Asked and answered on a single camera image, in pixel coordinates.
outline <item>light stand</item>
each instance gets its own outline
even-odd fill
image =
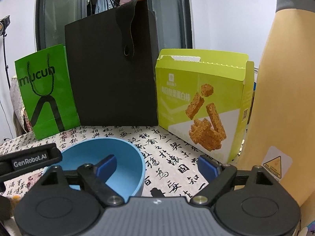
[[[6,16],[5,18],[0,20],[0,36],[2,35],[2,40],[3,40],[3,54],[4,54],[5,72],[7,74],[7,84],[9,85],[9,89],[11,89],[9,74],[7,71],[9,67],[7,65],[7,59],[5,56],[5,42],[4,42],[4,38],[7,36],[7,34],[5,33],[5,30],[9,25],[10,25],[10,15]]]

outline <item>glass pane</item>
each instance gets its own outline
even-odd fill
[[[78,0],[45,0],[46,48],[61,43],[65,45],[65,25],[81,18],[78,8],[81,9]]]
[[[178,0],[152,0],[159,50],[181,48]]]
[[[182,0],[182,5],[183,5],[183,14],[184,14],[184,29],[185,29],[185,45],[187,48],[187,24],[186,24],[186,10],[185,10],[185,0]]]

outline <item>snack box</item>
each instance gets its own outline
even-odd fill
[[[239,152],[253,97],[254,63],[243,53],[161,50],[159,125],[221,163]]]

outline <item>table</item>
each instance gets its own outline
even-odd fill
[[[80,126],[72,130],[37,141],[30,132],[0,146],[0,155],[23,149],[56,143],[60,151],[86,139],[116,137],[135,145],[145,159],[145,185],[143,196],[151,196],[153,188],[165,196],[186,196],[189,200],[207,185],[199,173],[197,159],[201,151],[161,127],[152,126]],[[5,182],[3,196],[23,196],[41,177],[44,168]]]

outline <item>green bag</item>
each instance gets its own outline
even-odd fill
[[[15,61],[15,70],[38,140],[80,126],[62,44]]]

